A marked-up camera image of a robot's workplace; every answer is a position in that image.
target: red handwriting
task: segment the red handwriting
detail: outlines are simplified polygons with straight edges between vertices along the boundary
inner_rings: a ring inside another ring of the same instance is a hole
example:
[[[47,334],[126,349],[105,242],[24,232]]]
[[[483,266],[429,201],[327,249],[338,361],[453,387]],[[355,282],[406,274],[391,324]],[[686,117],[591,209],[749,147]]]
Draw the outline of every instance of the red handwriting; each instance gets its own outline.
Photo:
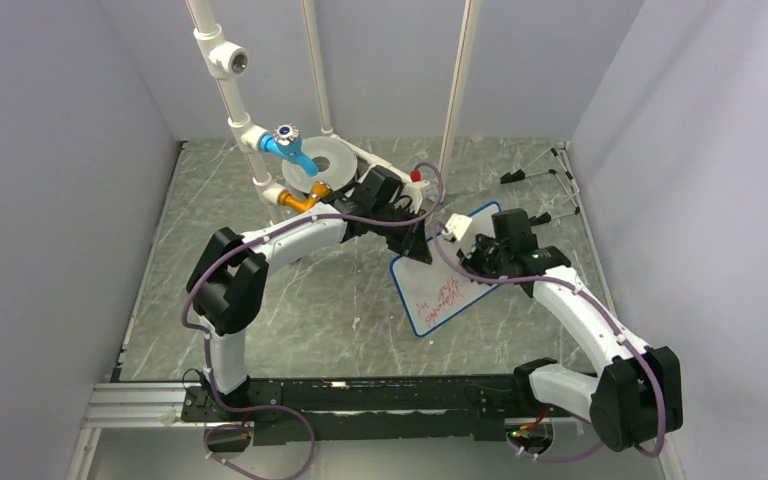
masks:
[[[431,310],[425,316],[425,323],[428,325],[428,328],[433,328],[437,325],[437,320],[440,317],[440,313],[448,307],[454,305],[456,299],[462,297],[463,294],[461,293],[458,280],[455,280],[455,277],[449,277],[449,279],[446,281],[446,284],[440,287],[440,290],[437,292],[437,304],[434,306],[434,308],[428,305],[428,302],[417,304],[416,307],[419,309],[420,316],[426,310]]]

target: blue whiteboard frame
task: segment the blue whiteboard frame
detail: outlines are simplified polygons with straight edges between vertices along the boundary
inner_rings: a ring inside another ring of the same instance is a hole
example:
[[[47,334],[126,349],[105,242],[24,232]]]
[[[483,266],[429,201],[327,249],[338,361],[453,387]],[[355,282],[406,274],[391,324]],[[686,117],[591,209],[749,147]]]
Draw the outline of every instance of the blue whiteboard frame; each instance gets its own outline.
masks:
[[[470,217],[472,217],[472,216],[475,216],[475,215],[477,215],[478,213],[481,213],[481,212],[482,212],[484,209],[486,209],[486,208],[489,208],[489,207],[491,207],[491,206],[493,206],[493,205],[495,205],[495,206],[496,206],[496,207],[499,209],[499,211],[500,211],[500,212],[502,211],[502,205],[500,205],[500,204],[499,204],[499,202],[496,202],[496,201],[492,201],[492,202],[489,202],[489,203],[487,203],[487,204],[486,204],[486,205],[484,205],[483,207],[479,208],[478,210],[476,210],[476,211],[474,211],[474,212],[470,213],[470,214],[469,214],[469,216],[470,216]],[[432,236],[428,237],[428,240],[427,240],[427,241],[428,241],[428,242],[430,242],[432,238],[434,238],[434,235],[432,235]],[[414,326],[413,326],[413,319],[411,318],[410,310],[408,310],[408,305],[407,305],[407,303],[405,302],[405,296],[404,296],[404,295],[402,295],[402,288],[401,288],[401,287],[399,287],[399,282],[398,282],[398,280],[396,280],[396,274],[395,274],[395,272],[393,272],[393,265],[395,265],[396,261],[397,261],[397,260],[399,260],[399,259],[400,259],[400,258],[402,258],[402,257],[404,257],[404,255],[396,255],[396,257],[394,257],[394,258],[393,258],[393,260],[391,260],[391,261],[390,261],[390,276],[391,276],[391,277],[393,277],[393,283],[396,285],[396,291],[397,291],[397,292],[399,292],[399,299],[402,301],[402,308],[404,308],[404,309],[405,309],[405,314],[406,314],[406,315],[407,315],[407,317],[408,317],[408,323],[410,323],[410,326],[411,326],[411,330],[413,330],[413,334],[414,334],[414,335],[416,335],[416,336],[417,336],[417,337],[419,337],[419,338],[425,337],[425,336],[427,336],[429,333],[433,332],[434,330],[437,330],[438,328],[442,327],[443,325],[445,325],[445,324],[449,323],[449,320],[451,320],[451,319],[453,319],[453,318],[457,317],[458,315],[460,315],[460,314],[461,314],[461,312],[463,312],[464,310],[466,310],[467,308],[469,308],[469,307],[471,307],[473,304],[475,304],[475,302],[477,302],[477,301],[481,300],[482,298],[486,297],[486,296],[487,296],[487,295],[489,295],[490,293],[492,293],[492,292],[496,291],[496,289],[497,289],[497,288],[499,288],[499,287],[501,286],[501,285],[494,285],[494,286],[493,286],[493,288],[491,288],[490,290],[487,290],[487,292],[486,292],[484,295],[481,295],[480,297],[476,298],[475,300],[473,300],[473,301],[469,302],[469,303],[468,303],[468,304],[466,304],[466,305],[465,305],[463,308],[461,308],[461,309],[460,309],[460,310],[458,310],[457,312],[455,312],[455,313],[453,313],[452,315],[450,315],[450,316],[449,316],[449,318],[447,318],[446,320],[444,320],[444,321],[442,321],[442,322],[438,323],[437,325],[435,325],[435,326],[434,326],[434,328],[432,328],[431,330],[429,330],[429,331],[427,331],[427,332],[423,333],[422,335],[420,335],[419,333],[417,333],[417,331],[416,331],[416,327],[414,327]]]

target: orange valve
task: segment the orange valve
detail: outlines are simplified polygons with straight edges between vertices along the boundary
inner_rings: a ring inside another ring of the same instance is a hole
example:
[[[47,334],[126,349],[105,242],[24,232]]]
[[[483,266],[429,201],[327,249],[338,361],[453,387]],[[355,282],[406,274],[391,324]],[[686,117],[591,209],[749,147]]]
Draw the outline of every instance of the orange valve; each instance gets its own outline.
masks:
[[[299,213],[304,213],[313,208],[313,206],[316,205],[322,197],[328,196],[330,194],[331,187],[323,182],[316,182],[312,187],[310,187],[310,194],[306,200],[299,200],[298,198],[294,197],[292,193],[284,190],[281,192],[281,195],[278,196],[278,204],[285,207],[290,207]]]

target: whiteboard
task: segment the whiteboard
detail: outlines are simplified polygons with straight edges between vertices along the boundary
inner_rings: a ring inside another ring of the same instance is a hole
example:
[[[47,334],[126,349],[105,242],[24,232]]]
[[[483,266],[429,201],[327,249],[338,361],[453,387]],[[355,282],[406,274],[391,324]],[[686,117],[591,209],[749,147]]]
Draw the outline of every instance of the whiteboard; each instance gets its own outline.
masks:
[[[491,216],[501,210],[498,202],[490,202],[470,216],[475,219],[479,231],[489,233],[493,231]],[[440,246],[447,257],[458,258],[457,245],[441,241]],[[431,250],[431,265],[401,255],[390,262],[390,274],[417,337],[424,337],[440,328],[499,286],[473,283],[453,271],[440,258],[430,238],[428,248]]]

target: blue valve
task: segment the blue valve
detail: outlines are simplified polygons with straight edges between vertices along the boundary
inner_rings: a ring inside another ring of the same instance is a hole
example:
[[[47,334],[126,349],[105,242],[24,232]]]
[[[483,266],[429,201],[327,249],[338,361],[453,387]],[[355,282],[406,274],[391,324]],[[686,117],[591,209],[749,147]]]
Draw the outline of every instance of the blue valve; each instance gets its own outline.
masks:
[[[263,152],[272,153],[288,162],[302,167],[308,177],[319,173],[319,168],[302,152],[302,137],[292,125],[281,125],[275,133],[260,138],[258,147]]]

